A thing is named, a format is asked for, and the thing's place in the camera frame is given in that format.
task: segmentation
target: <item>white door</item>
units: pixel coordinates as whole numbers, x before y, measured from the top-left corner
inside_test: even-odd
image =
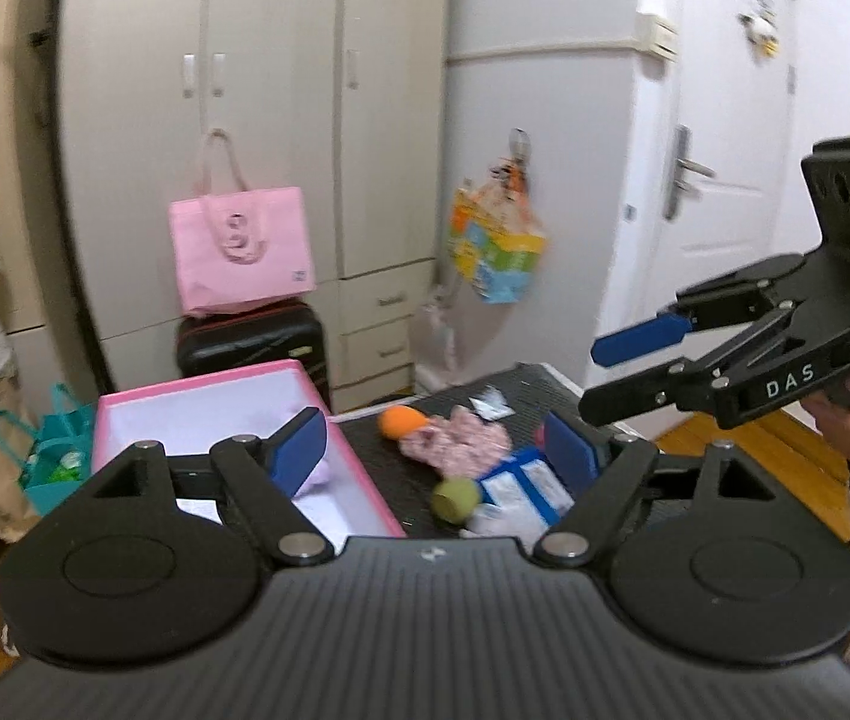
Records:
[[[193,196],[202,0],[62,0],[68,215],[100,338],[177,319],[167,206]]]
[[[344,0],[343,276],[434,256],[446,0]]]
[[[251,187],[301,187],[317,279],[334,279],[335,0],[209,0],[204,52],[208,127],[231,133]],[[227,164],[220,149],[217,191]]]
[[[778,55],[764,55],[743,16],[768,9],[779,30]],[[683,170],[678,202],[666,187],[642,314],[654,314],[689,287],[770,254],[791,128],[789,65],[794,57],[791,0],[683,0],[677,124],[690,130],[687,159],[714,177]],[[676,143],[672,143],[671,162]],[[700,357],[734,331],[692,336],[637,362],[644,368],[678,355]],[[655,436],[685,415],[669,409],[634,424]]]

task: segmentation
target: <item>suitcase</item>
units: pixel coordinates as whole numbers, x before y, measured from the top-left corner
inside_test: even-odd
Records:
[[[247,314],[186,317],[178,325],[175,357],[186,377],[257,362],[297,360],[331,409],[325,331],[311,306],[297,298]]]

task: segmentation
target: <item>orange object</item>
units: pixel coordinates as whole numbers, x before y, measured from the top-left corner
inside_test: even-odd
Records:
[[[392,406],[385,409],[378,417],[378,428],[387,439],[397,442],[402,436],[407,436],[428,424],[426,415],[420,410],[409,406]]]

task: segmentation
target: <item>pink tote bag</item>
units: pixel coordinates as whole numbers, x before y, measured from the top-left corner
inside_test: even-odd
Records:
[[[208,152],[225,143],[236,194],[210,194]],[[240,314],[314,289],[301,190],[249,190],[231,138],[212,129],[201,148],[201,196],[169,206],[182,309],[191,317]]]

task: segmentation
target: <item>pink box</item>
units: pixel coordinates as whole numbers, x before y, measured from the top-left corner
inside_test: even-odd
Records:
[[[159,440],[172,455],[207,452],[241,433],[267,437],[306,406],[325,413],[300,362],[282,360],[102,396],[92,471],[137,440]],[[404,536],[361,461],[328,421],[325,463],[331,481],[296,506],[341,550],[348,536]]]

